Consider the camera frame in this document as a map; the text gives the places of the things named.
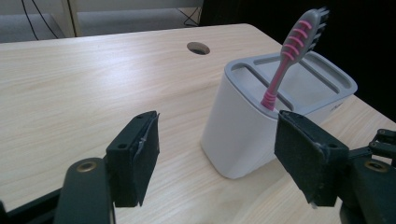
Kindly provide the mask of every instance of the floor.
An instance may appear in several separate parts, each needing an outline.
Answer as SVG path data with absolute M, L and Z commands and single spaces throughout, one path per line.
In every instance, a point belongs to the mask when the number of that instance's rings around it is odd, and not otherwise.
M 110 35 L 197 26 L 177 8 L 78 13 L 83 35 Z M 0 43 L 64 38 L 50 14 L 0 16 Z

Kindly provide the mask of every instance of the toothbrush handle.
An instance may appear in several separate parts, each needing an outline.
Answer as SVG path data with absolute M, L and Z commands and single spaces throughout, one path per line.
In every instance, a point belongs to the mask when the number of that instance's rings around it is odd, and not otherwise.
M 274 110 L 275 108 L 277 90 L 279 89 L 280 83 L 289 67 L 289 60 L 287 58 L 282 60 L 281 65 L 277 68 L 276 73 L 271 80 L 270 86 L 262 98 L 261 104 L 270 110 Z

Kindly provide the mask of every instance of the white toothbrush holder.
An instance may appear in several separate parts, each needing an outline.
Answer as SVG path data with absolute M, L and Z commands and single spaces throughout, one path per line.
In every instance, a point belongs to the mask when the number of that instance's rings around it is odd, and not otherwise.
M 279 54 L 228 63 L 205 126 L 201 146 L 216 170 L 236 179 L 273 160 L 277 112 L 289 110 L 319 124 L 357 90 L 355 81 L 315 52 L 286 73 L 276 109 L 260 104 Z

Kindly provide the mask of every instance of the table surface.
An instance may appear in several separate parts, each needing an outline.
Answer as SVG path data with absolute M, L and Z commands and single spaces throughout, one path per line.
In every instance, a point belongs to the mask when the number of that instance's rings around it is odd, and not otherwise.
M 60 188 L 72 163 L 102 158 L 131 118 L 157 110 L 146 199 L 117 208 L 118 223 L 340 223 L 340 201 L 311 208 L 278 160 L 231 180 L 200 148 L 225 64 L 279 50 L 247 24 L 1 44 L 0 199 L 9 211 Z M 320 126 L 350 148 L 396 130 L 353 95 Z

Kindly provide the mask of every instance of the pink toothbrush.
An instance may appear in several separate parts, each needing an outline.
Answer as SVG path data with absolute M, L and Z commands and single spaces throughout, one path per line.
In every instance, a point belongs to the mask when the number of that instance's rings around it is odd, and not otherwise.
M 311 9 L 294 24 L 280 51 L 280 64 L 271 80 L 270 86 L 262 98 L 262 105 L 274 110 L 277 90 L 282 82 L 286 71 L 295 63 L 299 62 L 305 54 L 314 48 L 321 33 L 326 26 L 325 21 L 329 16 L 329 10 L 325 7 Z

